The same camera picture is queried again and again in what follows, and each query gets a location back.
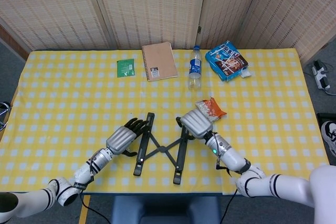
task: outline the black cable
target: black cable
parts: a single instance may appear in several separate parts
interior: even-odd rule
[[[323,61],[322,61],[322,63],[325,65],[326,73],[330,73],[334,70],[334,66],[332,64],[329,64],[329,63],[323,62]]]
[[[222,222],[223,222],[223,220],[224,220],[224,217],[226,216],[226,213],[227,213],[227,211],[228,211],[228,209],[229,209],[230,203],[231,203],[231,201],[233,200],[233,198],[236,196],[237,192],[238,192],[238,190],[236,189],[235,193],[232,195],[231,199],[229,200],[229,203],[228,203],[227,206],[226,206],[225,212],[224,212],[223,217],[222,217],[222,219],[221,219],[221,221],[220,221],[219,224],[222,224]]]
[[[307,75],[309,75],[310,77],[315,77],[317,74],[315,74],[314,76],[312,75],[312,74],[310,74],[310,73],[307,73],[307,72],[303,72],[303,73],[305,73],[305,74],[307,74]]]
[[[94,176],[93,176],[93,169],[92,169],[92,162],[93,162],[93,159],[95,158],[95,156],[97,155],[98,152],[100,152],[103,148],[97,150],[91,157],[90,159],[90,165],[89,165],[89,168],[90,168],[90,176],[91,176],[91,180],[89,183],[91,183],[92,181],[94,181]]]
[[[326,89],[324,90],[326,94],[328,95],[336,95],[336,94],[333,94],[333,93],[329,93]]]
[[[82,193],[83,193],[83,191],[80,192],[79,197],[80,197],[80,200],[82,201],[83,206],[85,206],[87,209],[89,209],[89,210],[95,212],[96,214],[100,215],[100,216],[103,217],[109,224],[111,224],[111,222],[109,221],[109,219],[106,218],[103,214],[101,214],[100,212],[94,210],[93,208],[88,207],[87,205],[85,205],[85,203],[84,203],[84,201],[83,201],[83,198],[82,198]]]
[[[216,145],[217,145],[217,153],[216,153],[216,156],[217,156],[218,159],[219,159],[220,156],[219,156],[219,144],[218,144],[218,140],[217,140],[217,138],[216,138],[216,134],[215,134],[215,133],[212,133],[212,135],[214,136],[215,141],[216,141]]]

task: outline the spiral notebook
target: spiral notebook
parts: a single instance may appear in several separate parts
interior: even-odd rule
[[[142,57],[147,81],[178,76],[172,46],[169,42],[143,46]]]

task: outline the water bottle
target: water bottle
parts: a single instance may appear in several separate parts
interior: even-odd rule
[[[194,46],[191,53],[189,65],[189,82],[190,90],[201,89],[201,74],[202,74],[202,54],[199,51],[199,46]]]

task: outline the yellow checkered tablecloth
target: yellow checkered tablecloth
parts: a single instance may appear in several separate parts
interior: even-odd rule
[[[155,113],[153,135],[162,145],[178,139],[175,117],[214,97],[228,115],[218,131],[266,174],[308,178],[328,163],[295,49],[240,50],[252,77],[221,82],[204,60],[202,90],[187,89],[190,50],[174,50],[178,78],[147,82],[140,50],[36,51],[21,75],[8,127],[0,142],[0,190],[43,188],[72,177],[128,119]],[[117,78],[117,60],[134,58],[135,76]],[[138,150],[140,138],[131,145]],[[154,149],[150,141],[148,152]],[[174,158],[178,146],[171,150]],[[215,170],[202,140],[189,141],[181,185],[158,153],[133,176],[135,157],[115,157],[88,187],[92,193],[232,193],[234,178]]]

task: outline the small green sachet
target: small green sachet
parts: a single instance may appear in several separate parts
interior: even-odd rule
[[[133,76],[134,59],[118,60],[117,61],[117,77]]]

